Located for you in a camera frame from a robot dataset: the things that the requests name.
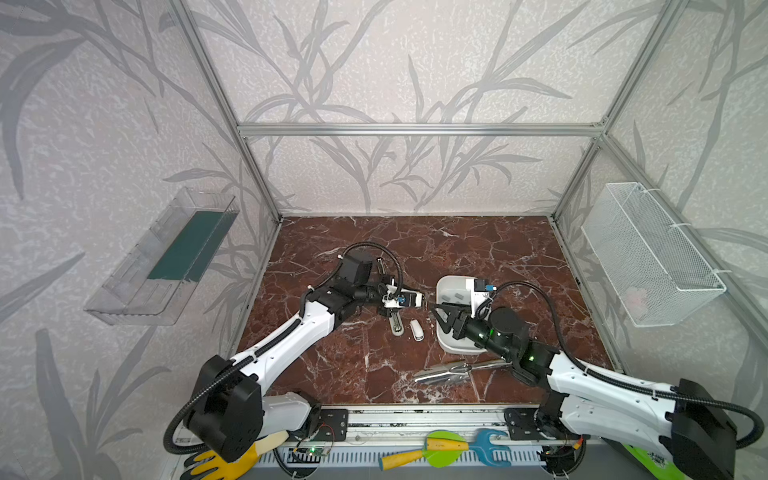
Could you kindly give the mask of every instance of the blue wrench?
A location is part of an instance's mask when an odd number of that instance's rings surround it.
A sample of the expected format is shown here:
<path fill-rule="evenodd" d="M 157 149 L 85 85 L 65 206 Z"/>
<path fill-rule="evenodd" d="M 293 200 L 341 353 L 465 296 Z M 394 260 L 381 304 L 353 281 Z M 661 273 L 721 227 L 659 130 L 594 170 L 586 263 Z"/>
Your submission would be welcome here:
<path fill-rule="evenodd" d="M 493 452 L 509 452 L 509 447 L 502 447 L 491 443 L 491 437 L 494 435 L 507 436 L 507 432 L 481 429 L 478 431 L 475 441 L 469 444 L 469 449 L 478 456 L 480 462 L 483 462 L 489 467 L 511 467 L 511 462 L 506 460 L 496 461 L 493 459 Z"/>

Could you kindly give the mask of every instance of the red marble surface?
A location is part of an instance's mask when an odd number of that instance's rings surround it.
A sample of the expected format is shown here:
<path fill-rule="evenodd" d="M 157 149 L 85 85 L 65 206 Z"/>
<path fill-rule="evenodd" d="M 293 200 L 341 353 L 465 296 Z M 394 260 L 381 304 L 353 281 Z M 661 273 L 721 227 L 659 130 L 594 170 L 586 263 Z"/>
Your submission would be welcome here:
<path fill-rule="evenodd" d="M 288 218 L 277 238 L 270 265 L 240 341 L 253 345 L 299 308 L 307 285 L 317 283 L 350 243 L 371 240 L 400 259 L 405 284 L 435 301 L 444 275 L 468 275 L 500 284 L 529 280 L 552 297 L 568 347 L 579 358 L 610 366 L 568 264 L 546 217 L 302 217 Z M 394 266 L 385 261 L 388 270 Z M 531 337 L 557 345 L 546 305 L 528 289 L 505 290 L 494 302 L 507 305 L 531 324 Z M 273 393 L 303 390 L 325 404 L 339 403 L 519 403 L 539 402 L 541 390 L 528 388 L 508 372 L 481 371 L 457 386 L 422 386 L 414 373 L 452 362 L 435 334 L 426 309 L 404 309 L 406 332 L 396 337 L 389 321 L 372 309 L 348 319 L 305 351 L 275 381 Z M 424 340 L 409 327 L 416 318 Z M 482 361 L 490 355 L 468 357 Z"/>

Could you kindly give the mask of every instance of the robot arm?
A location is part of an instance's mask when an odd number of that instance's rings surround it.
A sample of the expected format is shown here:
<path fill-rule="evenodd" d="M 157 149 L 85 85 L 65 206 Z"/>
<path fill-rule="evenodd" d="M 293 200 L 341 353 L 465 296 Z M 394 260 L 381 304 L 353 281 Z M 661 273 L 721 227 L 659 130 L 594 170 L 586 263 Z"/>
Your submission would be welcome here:
<path fill-rule="evenodd" d="M 312 397 L 289 392 L 263 396 L 272 383 L 315 342 L 330 334 L 362 305 L 374 305 L 383 316 L 406 307 L 420 307 L 423 295 L 398 284 L 394 276 L 382 273 L 370 281 L 374 262 L 369 254 L 352 251 L 355 247 L 385 247 L 370 242 L 356 243 L 339 255 L 337 268 L 317 289 L 302 296 L 302 308 L 256 345 L 225 360 L 209 359 L 200 370 L 192 398 L 168 426 L 164 446 L 170 453 L 186 455 L 192 449 L 213 449 L 224 461 L 234 462 L 256 441 L 274 432 L 287 430 L 307 437 L 317 429 L 320 403 Z M 216 382 L 223 382 L 219 387 Z M 177 419 L 204 444 L 188 449 L 173 443 Z"/>
<path fill-rule="evenodd" d="M 499 289 L 512 285 L 527 286 L 542 295 L 564 349 L 557 313 L 546 293 L 527 282 L 510 282 Z M 713 400 L 695 382 L 682 379 L 678 386 L 649 382 L 582 362 L 566 350 L 531 340 L 528 324 L 514 310 L 501 306 L 488 315 L 495 287 L 473 280 L 467 289 L 473 296 L 485 297 L 480 306 L 436 304 L 433 316 L 444 333 L 468 338 L 478 348 L 495 353 L 511 364 L 516 379 L 546 391 L 536 417 L 544 433 L 559 438 L 597 435 L 639 447 L 672 461 L 694 480 L 731 480 L 736 449 L 762 435 L 758 415 Z M 749 416 L 753 431 L 737 441 L 736 426 L 723 409 Z"/>

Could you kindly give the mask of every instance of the white wire basket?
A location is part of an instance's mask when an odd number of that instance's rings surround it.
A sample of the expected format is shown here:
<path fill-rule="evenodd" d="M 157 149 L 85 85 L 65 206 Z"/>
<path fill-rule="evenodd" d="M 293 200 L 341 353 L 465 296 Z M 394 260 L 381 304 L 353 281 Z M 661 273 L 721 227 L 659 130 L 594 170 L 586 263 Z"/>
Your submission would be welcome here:
<path fill-rule="evenodd" d="M 681 227 L 634 182 L 606 184 L 581 227 L 636 326 L 675 325 L 726 290 Z"/>

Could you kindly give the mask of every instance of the wallpaper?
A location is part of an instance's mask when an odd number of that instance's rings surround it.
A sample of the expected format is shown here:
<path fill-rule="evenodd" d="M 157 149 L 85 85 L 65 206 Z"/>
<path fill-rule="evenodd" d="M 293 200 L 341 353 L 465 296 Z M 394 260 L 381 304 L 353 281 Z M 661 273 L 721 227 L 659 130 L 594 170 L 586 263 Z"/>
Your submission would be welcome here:
<path fill-rule="evenodd" d="M 191 0 L 240 121 L 599 121 L 663 2 Z"/>
<path fill-rule="evenodd" d="M 0 478 L 157 478 L 274 232 L 164 2 L 0 2 Z M 182 186 L 240 214 L 174 326 L 90 295 Z"/>
<path fill-rule="evenodd" d="M 251 150 L 287 214 L 549 214 L 585 137 L 269 137 Z M 331 161 L 317 161 L 329 158 Z"/>
<path fill-rule="evenodd" d="M 768 355 L 750 338 L 725 300 L 715 299 L 675 326 L 637 328 L 591 250 L 581 226 L 604 185 L 631 181 L 607 152 L 600 152 L 573 200 L 558 218 L 558 227 L 581 270 L 598 309 L 594 321 L 605 322 L 627 374 L 677 384 L 680 378 L 700 383 L 719 400 L 749 406 L 768 418 Z M 732 417 L 739 437 L 751 428 Z M 757 480 L 768 471 L 768 442 L 737 451 L 737 478 Z"/>
<path fill-rule="evenodd" d="M 768 311 L 768 3 L 701 7 L 612 134 Z"/>
<path fill-rule="evenodd" d="M 240 122 L 592 123 L 663 2 L 189 4 Z M 586 145 L 249 140 L 288 214 L 548 214 Z"/>

